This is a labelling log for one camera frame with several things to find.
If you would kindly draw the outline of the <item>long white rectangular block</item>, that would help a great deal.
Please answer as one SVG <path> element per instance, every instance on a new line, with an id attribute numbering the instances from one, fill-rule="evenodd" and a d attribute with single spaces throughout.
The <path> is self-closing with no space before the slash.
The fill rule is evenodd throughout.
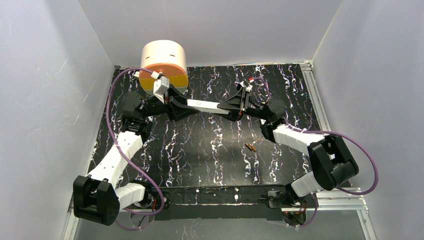
<path id="1" fill-rule="evenodd" d="M 187 106 L 192 107 L 200 112 L 227 115 L 229 110 L 218 108 L 218 102 L 188 99 Z"/>

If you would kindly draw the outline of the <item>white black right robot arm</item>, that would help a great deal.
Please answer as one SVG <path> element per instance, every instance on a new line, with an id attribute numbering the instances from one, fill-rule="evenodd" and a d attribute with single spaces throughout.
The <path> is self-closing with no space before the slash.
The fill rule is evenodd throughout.
<path id="1" fill-rule="evenodd" d="M 285 117 L 286 106 L 280 98 L 258 103 L 246 87 L 240 87 L 217 108 L 226 111 L 223 117 L 230 121 L 239 121 L 243 115 L 260 119 L 260 130 L 265 139 L 309 158 L 311 172 L 286 184 L 283 190 L 268 195 L 267 199 L 272 202 L 291 205 L 307 195 L 331 191 L 359 173 L 359 167 L 341 136 L 294 128 Z"/>

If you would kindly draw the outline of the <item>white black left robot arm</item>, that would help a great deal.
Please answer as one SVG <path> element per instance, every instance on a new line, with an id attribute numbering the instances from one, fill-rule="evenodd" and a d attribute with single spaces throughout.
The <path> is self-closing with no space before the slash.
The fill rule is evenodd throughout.
<path id="1" fill-rule="evenodd" d="M 113 224 L 121 210 L 135 203 L 160 200 L 159 209 L 165 207 L 158 184 L 132 162 L 150 136 L 153 123 L 149 117 L 167 114 L 178 121 L 199 112 L 194 101 L 173 85 L 160 87 L 147 101 L 130 91 L 120 102 L 122 131 L 109 131 L 114 141 L 111 149 L 94 169 L 73 182 L 74 216 L 105 226 Z"/>

